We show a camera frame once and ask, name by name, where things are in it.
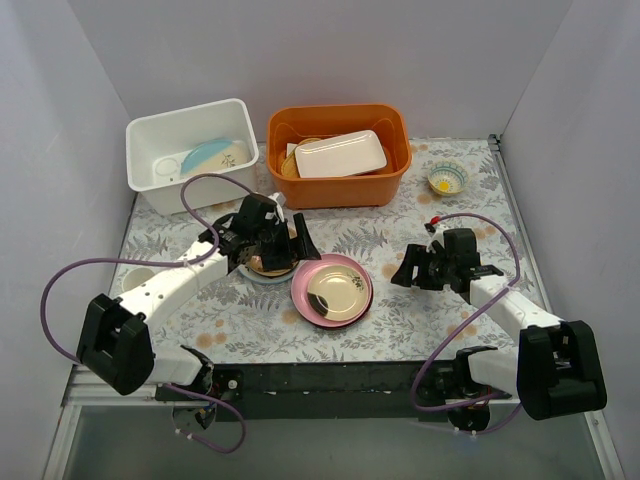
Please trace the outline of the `pink plate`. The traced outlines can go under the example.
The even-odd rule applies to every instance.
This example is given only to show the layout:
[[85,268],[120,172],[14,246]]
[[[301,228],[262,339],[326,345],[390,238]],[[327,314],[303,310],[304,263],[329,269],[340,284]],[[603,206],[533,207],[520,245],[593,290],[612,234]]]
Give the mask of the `pink plate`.
[[294,274],[291,284],[291,298],[296,310],[310,323],[324,329],[338,329],[356,323],[363,316],[361,314],[344,322],[328,321],[317,314],[306,300],[307,285],[311,275],[319,269],[329,265],[345,265],[357,270],[367,281],[371,281],[366,270],[355,260],[340,254],[323,254],[321,260],[305,261]]

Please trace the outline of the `blue and cream plate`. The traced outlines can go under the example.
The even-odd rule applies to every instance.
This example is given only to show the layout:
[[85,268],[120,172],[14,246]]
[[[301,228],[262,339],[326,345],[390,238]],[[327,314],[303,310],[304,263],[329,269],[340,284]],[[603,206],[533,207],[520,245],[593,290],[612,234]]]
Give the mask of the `blue and cream plate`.
[[189,152],[181,163],[182,177],[215,173],[244,165],[250,160],[244,142],[220,138],[205,142]]

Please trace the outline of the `cream plate with black mark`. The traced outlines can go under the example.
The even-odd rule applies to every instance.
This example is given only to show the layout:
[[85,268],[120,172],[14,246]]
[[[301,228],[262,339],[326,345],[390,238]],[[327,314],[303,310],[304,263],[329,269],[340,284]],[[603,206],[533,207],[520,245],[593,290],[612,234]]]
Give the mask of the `cream plate with black mark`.
[[365,278],[345,265],[329,265],[311,275],[306,300],[320,316],[332,322],[358,317],[369,303]]

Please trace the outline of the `dark red rimmed plate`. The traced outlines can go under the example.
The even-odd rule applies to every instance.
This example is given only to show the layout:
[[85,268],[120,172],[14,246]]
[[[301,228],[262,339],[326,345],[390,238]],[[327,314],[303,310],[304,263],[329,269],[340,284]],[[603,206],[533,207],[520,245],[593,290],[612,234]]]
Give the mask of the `dark red rimmed plate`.
[[373,299],[374,299],[374,286],[373,286],[373,283],[369,281],[367,303],[361,312],[361,316],[364,316],[370,310],[371,305],[373,303]]

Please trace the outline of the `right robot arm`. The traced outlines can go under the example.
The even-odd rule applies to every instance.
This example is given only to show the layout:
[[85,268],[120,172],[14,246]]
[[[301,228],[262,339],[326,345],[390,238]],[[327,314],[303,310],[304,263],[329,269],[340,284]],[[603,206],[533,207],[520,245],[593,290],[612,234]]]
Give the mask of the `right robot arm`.
[[593,330],[564,321],[511,289],[504,273],[485,265],[468,228],[436,234],[427,246],[410,244],[391,280],[401,287],[460,295],[516,343],[459,350],[444,368],[429,368],[414,383],[464,398],[492,391],[516,397],[535,420],[603,409],[607,392]]

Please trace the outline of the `brown glossy small plate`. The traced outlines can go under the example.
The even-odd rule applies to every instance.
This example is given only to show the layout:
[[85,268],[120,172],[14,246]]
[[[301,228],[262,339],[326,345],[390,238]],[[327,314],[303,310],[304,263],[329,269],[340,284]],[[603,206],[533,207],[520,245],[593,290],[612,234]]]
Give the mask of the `brown glossy small plate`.
[[291,266],[286,267],[286,268],[281,268],[281,269],[274,269],[274,270],[266,270],[262,264],[262,259],[260,256],[253,256],[251,258],[251,260],[248,263],[248,268],[255,272],[258,275],[261,275],[263,277],[267,277],[267,278],[275,278],[275,277],[280,277],[283,276],[285,274],[288,274],[289,272],[293,271],[298,265],[298,262],[294,262]]

